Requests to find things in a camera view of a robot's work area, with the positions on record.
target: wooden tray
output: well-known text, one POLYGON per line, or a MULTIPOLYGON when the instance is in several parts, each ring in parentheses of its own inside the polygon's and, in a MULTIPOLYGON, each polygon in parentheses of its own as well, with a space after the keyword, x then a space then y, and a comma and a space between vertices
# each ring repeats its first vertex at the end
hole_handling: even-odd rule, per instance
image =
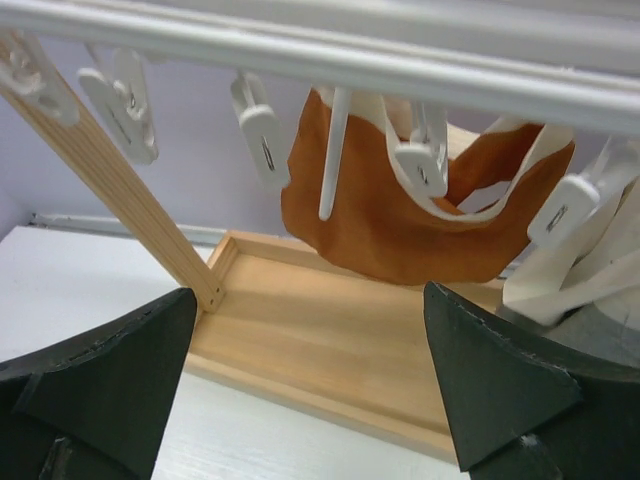
MULTIPOLYGON (((226 295, 200 315, 188 371, 455 462, 422 288, 364 279, 295 240, 239 232, 208 265, 226 295)), ((497 281, 453 288, 490 310, 500 300, 497 281)))

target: wall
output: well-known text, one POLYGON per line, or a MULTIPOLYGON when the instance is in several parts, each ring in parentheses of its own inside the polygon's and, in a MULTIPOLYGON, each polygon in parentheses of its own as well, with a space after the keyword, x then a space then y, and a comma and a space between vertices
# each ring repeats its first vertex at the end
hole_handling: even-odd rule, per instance
POLYGON ((19 205, 0 186, 0 240, 16 225, 28 223, 30 218, 30 212, 22 205, 19 205))
MULTIPOLYGON (((76 81, 77 69, 92 65, 84 47, 51 39, 43 39, 43 46, 84 99, 76 81)), ((234 72, 169 62, 148 66, 146 74, 160 157, 137 171, 174 220, 284 233, 279 195, 265 192, 259 183, 232 110, 229 85, 234 72)), ((290 145, 309 86, 284 78, 264 76, 263 80, 290 145)), ((492 118, 477 112, 450 112, 453 123, 476 131, 492 118)), ((601 140, 581 134, 577 163, 582 165, 596 154, 601 140)), ((0 102, 0 158, 0 185, 28 210, 109 214, 5 102, 0 102)), ((478 205, 487 202, 482 197, 478 205)))

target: brown fabric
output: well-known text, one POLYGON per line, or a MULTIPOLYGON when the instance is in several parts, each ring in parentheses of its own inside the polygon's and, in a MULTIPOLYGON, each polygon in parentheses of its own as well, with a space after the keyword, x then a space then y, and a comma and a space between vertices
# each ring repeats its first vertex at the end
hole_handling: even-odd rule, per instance
MULTIPOLYGON (((397 182, 380 130, 349 116, 335 203, 318 218, 331 110, 312 91, 289 157, 291 183, 282 191, 287 230, 334 265, 403 285, 486 282, 529 243, 527 227, 571 160, 574 144, 540 160, 504 210, 482 223, 442 220, 422 210, 397 182)), ((449 162, 449 191, 434 199, 447 212, 475 190, 511 180, 542 126, 490 133, 449 162)))

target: white table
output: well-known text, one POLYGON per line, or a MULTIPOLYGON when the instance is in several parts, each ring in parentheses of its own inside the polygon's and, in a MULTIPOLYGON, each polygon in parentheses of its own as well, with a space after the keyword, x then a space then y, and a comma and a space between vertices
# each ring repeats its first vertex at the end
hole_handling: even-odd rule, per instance
MULTIPOLYGON (((207 257, 209 249, 198 253, 207 257)), ((17 227, 0 243, 0 361, 176 283, 134 240, 17 227)), ((183 374, 154 480, 449 480, 453 465, 183 374)))

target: grooved wooden beam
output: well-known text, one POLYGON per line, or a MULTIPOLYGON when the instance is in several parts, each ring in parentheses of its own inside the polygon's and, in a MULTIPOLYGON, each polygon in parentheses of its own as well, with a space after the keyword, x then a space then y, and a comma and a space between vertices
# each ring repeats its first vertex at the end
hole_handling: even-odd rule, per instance
MULTIPOLYGON (((8 54, 0 42, 0 59, 8 54)), ((173 278, 194 290, 200 308, 214 312, 224 295, 222 283, 75 93, 80 121, 68 128, 12 92, 0 93, 173 278)))

